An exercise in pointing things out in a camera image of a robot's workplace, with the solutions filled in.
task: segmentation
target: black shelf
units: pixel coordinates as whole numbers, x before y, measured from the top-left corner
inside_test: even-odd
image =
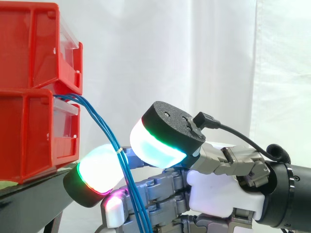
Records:
[[[0,233],[37,233],[45,226],[44,232],[57,232],[62,211],[73,201],[63,186],[69,171],[0,190]]]

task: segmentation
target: green led light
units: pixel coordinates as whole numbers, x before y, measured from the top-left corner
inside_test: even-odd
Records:
[[[78,174],[91,189],[106,193],[123,178],[123,172],[111,144],[92,150],[78,165]]]
[[[158,141],[143,126],[141,119],[130,136],[131,147],[142,161],[160,168],[168,168],[181,162],[186,154]]]

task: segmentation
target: stacked red bins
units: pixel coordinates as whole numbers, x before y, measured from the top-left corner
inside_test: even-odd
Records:
[[[23,183],[79,158],[82,44],[54,3],[0,1],[0,180]]]

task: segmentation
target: black fingertip cap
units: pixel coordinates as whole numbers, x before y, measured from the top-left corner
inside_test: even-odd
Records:
[[[188,125],[190,114],[168,103],[156,101],[142,116],[145,129],[158,141],[192,155],[204,142]]]
[[[95,206],[110,192],[100,194],[88,187],[78,173],[78,165],[64,176],[63,184],[65,190],[75,202],[88,208]]]

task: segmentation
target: black cable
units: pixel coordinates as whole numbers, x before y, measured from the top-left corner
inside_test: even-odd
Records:
[[[255,148],[258,152],[260,152],[261,154],[263,154],[264,156],[266,156],[267,158],[273,161],[282,162],[286,164],[291,163],[289,154],[281,146],[277,144],[271,144],[268,146],[267,151],[265,151],[260,146],[258,146],[255,142],[253,142],[251,139],[243,135],[242,133],[236,131],[235,129],[230,128],[229,126],[221,124],[220,121],[216,120],[214,117],[210,115],[199,112],[198,115],[195,116],[195,118],[193,118],[193,122],[201,130],[203,128],[222,129],[229,133],[232,133],[235,136],[242,139],[243,141],[247,142],[249,145]]]
[[[260,146],[258,146],[255,142],[253,142],[251,139],[243,135],[242,133],[236,131],[235,129],[230,128],[229,126],[220,124],[219,129],[225,130],[229,133],[234,134],[235,136],[239,137],[243,141],[247,142],[249,145],[251,145],[254,149],[256,149],[258,152],[266,156],[267,158],[277,161],[277,162],[283,162],[283,163],[291,163],[291,160],[289,158],[288,153],[279,145],[277,144],[271,144],[268,146],[267,150],[273,151],[274,153],[268,153],[264,149],[262,149]]]

